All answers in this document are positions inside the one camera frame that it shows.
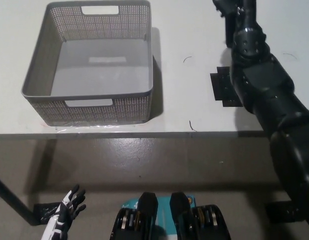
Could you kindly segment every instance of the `black metal bracket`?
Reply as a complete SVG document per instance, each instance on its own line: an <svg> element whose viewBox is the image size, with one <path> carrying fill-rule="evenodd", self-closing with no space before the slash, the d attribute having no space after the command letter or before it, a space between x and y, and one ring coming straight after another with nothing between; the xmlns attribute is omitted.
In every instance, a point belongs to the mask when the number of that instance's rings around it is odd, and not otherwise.
<svg viewBox="0 0 309 240"><path fill-rule="evenodd" d="M265 204L266 214L272 224L295 223L305 220L292 201L276 201Z"/></svg>
<svg viewBox="0 0 309 240"><path fill-rule="evenodd" d="M222 101L224 107L243 107L230 80L230 67L217 67L217 73L211 73L211 83L216 101Z"/></svg>

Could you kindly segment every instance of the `gray plastic basket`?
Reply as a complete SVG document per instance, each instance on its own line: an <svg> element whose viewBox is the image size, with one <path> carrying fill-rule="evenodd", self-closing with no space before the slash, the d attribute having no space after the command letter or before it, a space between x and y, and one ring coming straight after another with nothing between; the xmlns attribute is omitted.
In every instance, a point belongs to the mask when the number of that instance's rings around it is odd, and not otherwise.
<svg viewBox="0 0 309 240"><path fill-rule="evenodd" d="M151 27L145 0L50 3L22 94L50 126L148 121Z"/></svg>

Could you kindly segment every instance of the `robotic hand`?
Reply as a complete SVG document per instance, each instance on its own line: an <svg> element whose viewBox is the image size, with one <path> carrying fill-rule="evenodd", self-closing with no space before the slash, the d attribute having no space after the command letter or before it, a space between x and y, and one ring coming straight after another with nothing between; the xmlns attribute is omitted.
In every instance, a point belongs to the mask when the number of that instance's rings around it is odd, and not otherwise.
<svg viewBox="0 0 309 240"><path fill-rule="evenodd" d="M73 220L78 214L86 208L83 204L78 206L85 200L85 190L82 190L77 195L79 185L76 185L64 197L55 214L50 218L41 240L67 240L68 231L73 223Z"/></svg>
<svg viewBox="0 0 309 240"><path fill-rule="evenodd" d="M232 48L231 83L269 138L276 174L309 223L309 110L266 44L256 21L256 0L212 1L225 17L226 44Z"/></svg>

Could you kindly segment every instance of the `table leg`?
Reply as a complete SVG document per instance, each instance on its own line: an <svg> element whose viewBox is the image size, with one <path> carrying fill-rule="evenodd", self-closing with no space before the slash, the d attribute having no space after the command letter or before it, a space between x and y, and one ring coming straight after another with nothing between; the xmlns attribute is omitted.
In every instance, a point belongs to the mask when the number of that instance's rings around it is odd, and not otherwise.
<svg viewBox="0 0 309 240"><path fill-rule="evenodd" d="M0 197L31 226L47 224L60 202L35 204L31 211L1 180Z"/></svg>

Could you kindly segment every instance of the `white table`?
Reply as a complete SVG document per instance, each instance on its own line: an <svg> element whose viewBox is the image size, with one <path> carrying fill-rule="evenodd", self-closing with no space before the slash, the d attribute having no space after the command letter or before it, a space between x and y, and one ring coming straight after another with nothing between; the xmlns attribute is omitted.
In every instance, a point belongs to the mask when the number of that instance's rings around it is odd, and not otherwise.
<svg viewBox="0 0 309 240"><path fill-rule="evenodd" d="M0 0L0 139L236 136L262 130L243 108L223 107L214 99L210 73L228 66L231 59L225 51L225 21L212 0L151 1L153 55L162 71L162 114L144 124L47 126L21 95L21 87L50 1ZM309 0L257 3L257 19L271 51L309 108Z"/></svg>

